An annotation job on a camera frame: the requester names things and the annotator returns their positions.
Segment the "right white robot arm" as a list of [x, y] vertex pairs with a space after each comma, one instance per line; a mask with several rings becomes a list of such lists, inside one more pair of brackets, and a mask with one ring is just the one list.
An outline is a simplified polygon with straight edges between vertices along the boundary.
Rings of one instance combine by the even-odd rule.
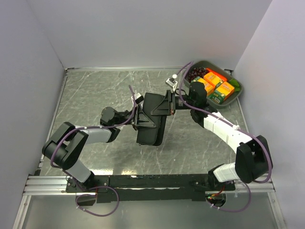
[[207, 102], [207, 91], [203, 83], [192, 82], [188, 94], [182, 95], [176, 78], [177, 75], [174, 74], [166, 80], [165, 83], [171, 89], [151, 114], [170, 116], [176, 110], [189, 109], [192, 119], [198, 125], [218, 136], [236, 154], [235, 162], [210, 170], [209, 187], [219, 190], [225, 182], [231, 180], [241, 180], [247, 184], [269, 181], [273, 163], [267, 140], [261, 135], [254, 137], [226, 120]]

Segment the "black zippered tool case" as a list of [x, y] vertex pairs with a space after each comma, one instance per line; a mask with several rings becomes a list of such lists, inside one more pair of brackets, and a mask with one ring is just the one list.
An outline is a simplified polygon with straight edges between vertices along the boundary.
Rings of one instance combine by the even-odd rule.
[[159, 146], [163, 142], [167, 116], [153, 116], [154, 110], [164, 99], [163, 95], [145, 93], [142, 110], [144, 114], [155, 124], [155, 127], [140, 127], [136, 143], [144, 146]]

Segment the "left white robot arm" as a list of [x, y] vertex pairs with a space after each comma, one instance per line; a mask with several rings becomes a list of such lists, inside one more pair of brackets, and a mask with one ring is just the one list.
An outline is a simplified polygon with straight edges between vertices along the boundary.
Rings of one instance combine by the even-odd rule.
[[119, 112], [105, 107], [99, 126], [75, 126], [64, 122], [42, 147], [42, 154], [50, 160], [52, 167], [73, 178], [82, 191], [92, 190], [97, 184], [95, 175], [79, 159], [86, 144], [113, 142], [123, 125], [132, 125], [138, 131], [138, 144], [152, 146], [157, 142], [160, 119], [151, 115], [158, 102], [157, 95], [133, 94], [132, 102], [130, 111]]

